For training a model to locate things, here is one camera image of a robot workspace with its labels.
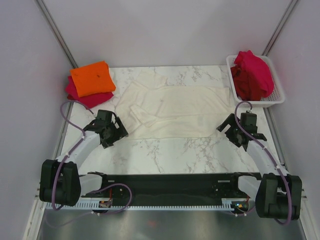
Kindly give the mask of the cream white t shirt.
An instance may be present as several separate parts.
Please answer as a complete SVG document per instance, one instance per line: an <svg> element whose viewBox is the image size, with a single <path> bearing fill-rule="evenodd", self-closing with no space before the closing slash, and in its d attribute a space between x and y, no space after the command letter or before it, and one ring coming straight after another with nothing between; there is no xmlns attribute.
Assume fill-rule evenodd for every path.
<svg viewBox="0 0 320 240"><path fill-rule="evenodd" d="M115 112L131 140L206 138L233 112L230 89L167 85L142 71L121 96Z"/></svg>

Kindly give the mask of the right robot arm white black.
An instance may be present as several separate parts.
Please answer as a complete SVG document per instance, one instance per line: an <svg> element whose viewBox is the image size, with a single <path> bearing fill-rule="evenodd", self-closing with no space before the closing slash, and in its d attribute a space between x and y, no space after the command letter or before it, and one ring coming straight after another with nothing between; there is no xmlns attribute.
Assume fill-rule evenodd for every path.
<svg viewBox="0 0 320 240"><path fill-rule="evenodd" d="M268 149L267 138L258 132L257 115L249 111L236 117L231 113L221 125L228 140L251 156L261 179L248 174L239 175L229 184L235 197L246 193L254 199L257 215L261 218L293 221L301 212L302 180L278 165Z"/></svg>

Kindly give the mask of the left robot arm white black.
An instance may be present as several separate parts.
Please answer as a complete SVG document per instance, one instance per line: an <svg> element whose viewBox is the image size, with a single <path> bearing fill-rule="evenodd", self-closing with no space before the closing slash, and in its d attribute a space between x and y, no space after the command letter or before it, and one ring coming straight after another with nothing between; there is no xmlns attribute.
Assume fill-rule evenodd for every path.
<svg viewBox="0 0 320 240"><path fill-rule="evenodd" d="M95 149L109 148L129 135L114 112L101 109L80 131L74 146L56 159L45 160L41 166L39 199L51 203L55 210L73 207L80 197L91 192L99 197L109 193L110 185L103 180L102 173L79 174L79 169Z"/></svg>

